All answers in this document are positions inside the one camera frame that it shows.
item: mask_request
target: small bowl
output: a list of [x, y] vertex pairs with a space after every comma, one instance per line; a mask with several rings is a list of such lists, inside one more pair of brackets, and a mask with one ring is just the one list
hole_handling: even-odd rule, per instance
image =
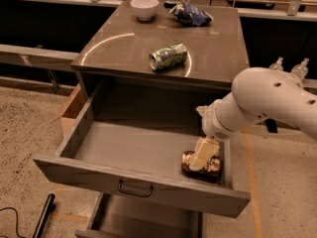
[[159, 1], [158, 0], [132, 0], [131, 7], [134, 14], [141, 21], [150, 20], [157, 12]]

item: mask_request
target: soda can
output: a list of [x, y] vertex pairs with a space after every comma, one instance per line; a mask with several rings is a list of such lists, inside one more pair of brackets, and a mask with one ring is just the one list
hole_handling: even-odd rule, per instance
[[172, 45], [150, 54], [150, 66], [152, 70], [162, 70], [173, 67], [185, 63], [186, 60], [187, 49], [184, 44]]

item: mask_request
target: speckled floor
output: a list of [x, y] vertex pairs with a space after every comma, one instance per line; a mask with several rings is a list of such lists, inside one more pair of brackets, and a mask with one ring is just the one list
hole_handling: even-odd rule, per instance
[[[60, 121], [52, 120], [69, 94], [0, 78], [0, 208], [18, 210], [24, 237], [32, 237], [50, 193], [56, 209], [43, 238], [85, 230], [99, 194], [47, 181], [32, 160], [54, 155], [62, 132]], [[298, 131], [269, 134], [257, 125], [231, 146], [234, 187], [250, 191], [253, 200], [237, 219], [208, 215], [207, 237], [316, 237], [317, 143]], [[17, 237], [13, 211], [0, 212], [0, 237]]]

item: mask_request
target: crumpled wrapper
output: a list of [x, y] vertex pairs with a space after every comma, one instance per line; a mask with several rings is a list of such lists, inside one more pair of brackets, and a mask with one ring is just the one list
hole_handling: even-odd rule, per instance
[[212, 158], [210, 158], [210, 160], [206, 162], [206, 165], [201, 170], [196, 172], [191, 170], [189, 164], [193, 154], [193, 151], [186, 151], [182, 155], [181, 167], [185, 172], [190, 174], [197, 173], [203, 176], [213, 178], [217, 178], [220, 175], [222, 170], [222, 162], [218, 156], [213, 156]]
[[177, 2], [175, 6], [169, 10], [169, 13], [175, 16], [177, 21], [186, 27], [200, 27], [213, 20], [211, 15], [198, 7], [182, 2]]

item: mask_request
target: cabinet top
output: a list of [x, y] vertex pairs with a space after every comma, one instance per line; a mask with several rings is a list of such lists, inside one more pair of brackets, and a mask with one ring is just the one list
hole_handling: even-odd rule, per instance
[[[156, 16], [140, 21], [123, 2], [72, 63], [79, 71], [123, 77], [170, 80], [214, 87], [230, 86], [249, 66], [237, 9], [199, 6], [213, 21], [203, 27], [183, 27], [159, 4]], [[153, 71], [153, 51], [183, 43], [184, 65]]]

